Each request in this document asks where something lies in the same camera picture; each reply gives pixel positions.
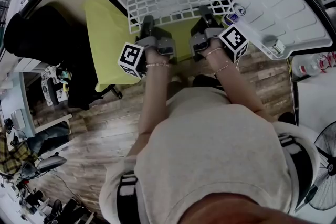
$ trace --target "refrigerator door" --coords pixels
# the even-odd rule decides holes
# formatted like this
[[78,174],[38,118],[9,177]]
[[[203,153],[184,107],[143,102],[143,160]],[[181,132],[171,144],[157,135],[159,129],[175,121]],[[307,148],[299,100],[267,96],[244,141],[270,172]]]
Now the refrigerator door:
[[[237,26],[270,59],[333,51],[336,32],[316,0],[232,0],[246,9]],[[279,42],[283,51],[274,50]]]

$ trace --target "yellow-green table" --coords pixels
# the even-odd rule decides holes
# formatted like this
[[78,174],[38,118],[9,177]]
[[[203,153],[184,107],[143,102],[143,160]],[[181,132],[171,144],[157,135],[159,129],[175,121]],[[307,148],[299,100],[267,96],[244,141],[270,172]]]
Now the yellow-green table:
[[[86,21],[94,66],[98,76],[96,90],[103,91],[110,84],[135,84],[139,79],[123,71],[118,65],[125,42],[134,43],[128,19],[108,0],[85,0]],[[160,26],[170,32],[176,42],[177,60],[191,57],[190,30],[199,19]]]

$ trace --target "white plastic shelf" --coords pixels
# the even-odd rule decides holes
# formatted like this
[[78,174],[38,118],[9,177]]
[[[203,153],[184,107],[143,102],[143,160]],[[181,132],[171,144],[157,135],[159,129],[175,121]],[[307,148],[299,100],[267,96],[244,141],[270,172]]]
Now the white plastic shelf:
[[127,0],[130,33],[140,31],[146,15],[154,17],[156,26],[199,18],[201,5],[207,5],[214,15],[234,13],[230,0]]

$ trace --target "bracelet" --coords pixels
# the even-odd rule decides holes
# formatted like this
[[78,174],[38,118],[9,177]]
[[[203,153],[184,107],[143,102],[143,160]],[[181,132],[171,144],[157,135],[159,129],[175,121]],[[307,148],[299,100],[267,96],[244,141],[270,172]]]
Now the bracelet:
[[226,63],[227,63],[227,65],[224,66],[224,67],[222,67],[222,68],[219,68],[219,69],[215,72],[214,75],[217,75],[218,72],[221,72],[222,70],[224,70],[225,68],[227,68],[227,67],[229,66],[228,61],[226,61]]
[[168,64],[168,63],[165,63],[165,62],[163,62],[163,63],[149,63],[148,65],[146,65],[147,68],[148,67],[159,67],[159,66],[161,66],[161,67],[170,67],[171,65]]
[[205,56],[205,59],[210,55],[212,54],[214,51],[217,51],[217,50],[222,50],[223,48],[217,48],[217,49],[214,49],[212,51],[210,51],[206,56]]

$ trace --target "plastic bottle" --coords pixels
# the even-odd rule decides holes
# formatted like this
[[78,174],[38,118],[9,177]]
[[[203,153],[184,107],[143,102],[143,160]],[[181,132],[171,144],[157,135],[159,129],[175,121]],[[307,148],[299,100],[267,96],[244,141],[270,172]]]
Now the plastic bottle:
[[326,72],[328,60],[320,54],[296,55],[292,59],[292,72],[297,77],[316,76]]
[[335,66],[336,65],[336,52],[332,51],[332,52],[330,52],[330,54],[333,57],[333,61],[331,61],[333,63],[332,66]]
[[321,56],[326,67],[333,67],[335,65],[335,54],[333,52],[324,52]]

